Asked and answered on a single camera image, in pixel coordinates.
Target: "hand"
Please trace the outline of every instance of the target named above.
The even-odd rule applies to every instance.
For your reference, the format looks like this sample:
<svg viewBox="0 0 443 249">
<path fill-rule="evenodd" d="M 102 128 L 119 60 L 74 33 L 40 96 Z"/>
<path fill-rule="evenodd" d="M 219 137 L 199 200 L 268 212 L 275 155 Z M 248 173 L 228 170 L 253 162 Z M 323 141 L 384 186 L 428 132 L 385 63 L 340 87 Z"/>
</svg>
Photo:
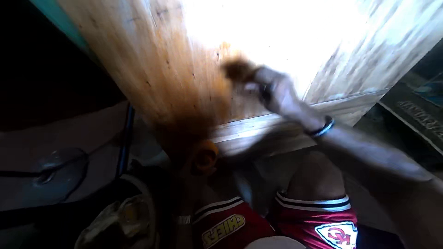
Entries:
<svg viewBox="0 0 443 249">
<path fill-rule="evenodd" d="M 257 93 L 271 112 L 301 124 L 307 131 L 321 129 L 324 115 L 299 100 L 292 79 L 267 67 L 260 67 L 245 78 L 244 89 Z"/>
</svg>

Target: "black wristband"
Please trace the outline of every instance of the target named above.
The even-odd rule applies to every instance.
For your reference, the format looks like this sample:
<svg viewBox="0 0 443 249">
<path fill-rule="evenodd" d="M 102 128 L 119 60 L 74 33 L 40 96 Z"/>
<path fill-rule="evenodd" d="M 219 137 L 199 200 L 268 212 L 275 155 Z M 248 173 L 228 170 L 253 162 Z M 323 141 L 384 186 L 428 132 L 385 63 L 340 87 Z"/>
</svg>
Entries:
<svg viewBox="0 0 443 249">
<path fill-rule="evenodd" d="M 306 134 L 310 135 L 311 137 L 319 137 L 324 134 L 326 134 L 335 124 L 334 119 L 331 116 L 326 115 L 326 124 L 321 129 L 313 131 L 313 132 L 306 132 Z"/>
</svg>

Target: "wood grain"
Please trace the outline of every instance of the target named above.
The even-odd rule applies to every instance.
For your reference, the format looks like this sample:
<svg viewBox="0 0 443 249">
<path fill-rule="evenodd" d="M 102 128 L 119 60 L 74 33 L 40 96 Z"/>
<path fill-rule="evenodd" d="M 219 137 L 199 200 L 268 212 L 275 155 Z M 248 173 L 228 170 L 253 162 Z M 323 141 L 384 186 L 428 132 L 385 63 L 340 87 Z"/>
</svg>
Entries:
<svg viewBox="0 0 443 249">
<path fill-rule="evenodd" d="M 353 126 L 386 92 L 328 101 L 313 107 L 340 123 Z M 266 157 L 316 145 L 300 126 L 277 114 L 222 124 L 215 127 L 211 135 L 222 156 Z"/>
<path fill-rule="evenodd" d="M 354 124 L 443 37 L 443 0 L 58 2 L 148 124 L 192 134 L 269 114 L 223 62 L 286 72 L 300 98 Z"/>
</svg>

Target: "black stripe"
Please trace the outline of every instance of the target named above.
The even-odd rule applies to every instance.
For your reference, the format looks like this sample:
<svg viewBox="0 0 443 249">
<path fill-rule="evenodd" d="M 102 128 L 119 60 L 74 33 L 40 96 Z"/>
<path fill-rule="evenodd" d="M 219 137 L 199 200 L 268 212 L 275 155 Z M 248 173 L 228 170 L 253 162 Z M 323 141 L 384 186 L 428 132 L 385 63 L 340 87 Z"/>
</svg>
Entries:
<svg viewBox="0 0 443 249">
<path fill-rule="evenodd" d="M 280 198 L 279 196 L 277 196 L 278 200 L 280 200 L 281 202 L 283 202 L 286 205 L 291 205 L 291 206 L 303 206 L 303 207 L 320 207 L 320 208 L 327 208 L 327 207 L 341 207 L 341 206 L 346 206 L 349 204 L 349 199 L 347 201 L 341 202 L 341 203 L 336 203 L 336 204 L 315 204 L 315 203 L 298 203 L 298 202 L 289 202 L 289 201 L 285 201 L 282 198 Z"/>
<path fill-rule="evenodd" d="M 223 207 L 227 207 L 227 206 L 232 205 L 234 203 L 237 203 L 239 201 L 241 201 L 241 198 L 233 200 L 233 201 L 225 203 L 225 204 L 220 204 L 220 205 L 216 205 L 216 206 L 212 206 L 212 207 L 208 207 L 206 209 L 203 209 L 202 211 L 200 211 L 200 212 L 198 212 L 197 214 L 194 215 L 194 220 L 197 220 L 200 216 L 204 215 L 208 211 L 219 209 L 219 208 L 223 208 Z"/>
</svg>

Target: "red shorts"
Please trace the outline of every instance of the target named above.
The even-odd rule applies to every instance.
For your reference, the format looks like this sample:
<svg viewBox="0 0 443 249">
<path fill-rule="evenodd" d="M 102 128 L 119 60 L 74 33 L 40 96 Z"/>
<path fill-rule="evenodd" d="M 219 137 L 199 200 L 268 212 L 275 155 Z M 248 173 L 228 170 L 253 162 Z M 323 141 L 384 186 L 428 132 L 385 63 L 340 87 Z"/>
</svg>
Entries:
<svg viewBox="0 0 443 249">
<path fill-rule="evenodd" d="M 298 201 L 277 193 L 266 219 L 235 197 L 195 213 L 194 246 L 243 249 L 264 237 L 286 236 L 312 249 L 354 249 L 356 223 L 348 196 L 329 201 Z"/>
</svg>

